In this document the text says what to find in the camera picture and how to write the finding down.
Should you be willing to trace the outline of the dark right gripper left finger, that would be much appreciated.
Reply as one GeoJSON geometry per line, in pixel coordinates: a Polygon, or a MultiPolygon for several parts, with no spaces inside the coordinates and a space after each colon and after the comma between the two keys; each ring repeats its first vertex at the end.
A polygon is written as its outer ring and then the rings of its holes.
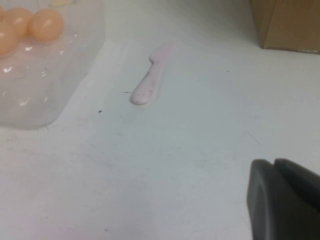
{"type": "Polygon", "coordinates": [[[318,240],[320,197],[300,197],[274,163],[251,163],[247,208],[254,240],[318,240]]]}

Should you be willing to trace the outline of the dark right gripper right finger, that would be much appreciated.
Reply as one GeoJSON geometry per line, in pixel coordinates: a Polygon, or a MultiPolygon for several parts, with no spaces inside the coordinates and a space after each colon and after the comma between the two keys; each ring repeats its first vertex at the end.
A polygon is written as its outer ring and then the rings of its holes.
{"type": "Polygon", "coordinates": [[[284,158],[274,161],[275,168],[300,197],[320,196],[320,176],[284,158]]]}

